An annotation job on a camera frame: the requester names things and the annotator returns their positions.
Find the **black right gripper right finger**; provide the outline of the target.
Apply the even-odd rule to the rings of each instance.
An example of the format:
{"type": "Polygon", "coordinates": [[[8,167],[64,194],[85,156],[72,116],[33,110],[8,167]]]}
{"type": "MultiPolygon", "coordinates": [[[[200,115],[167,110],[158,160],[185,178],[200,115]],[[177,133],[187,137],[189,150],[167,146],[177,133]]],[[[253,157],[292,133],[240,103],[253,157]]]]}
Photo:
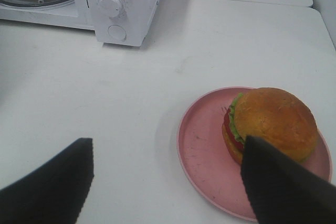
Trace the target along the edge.
{"type": "Polygon", "coordinates": [[[335,223],[335,186],[262,138],[247,136],[240,175],[258,223],[335,223]]]}

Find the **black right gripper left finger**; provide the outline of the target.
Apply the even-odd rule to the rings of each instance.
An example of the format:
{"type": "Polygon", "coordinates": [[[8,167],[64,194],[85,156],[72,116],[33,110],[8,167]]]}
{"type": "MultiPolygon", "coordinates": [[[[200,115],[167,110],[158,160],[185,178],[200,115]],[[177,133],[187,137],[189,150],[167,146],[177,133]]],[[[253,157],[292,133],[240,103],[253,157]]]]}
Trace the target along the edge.
{"type": "Polygon", "coordinates": [[[90,191],[93,168],[93,140],[75,140],[1,189],[1,223],[76,223],[90,191]]]}

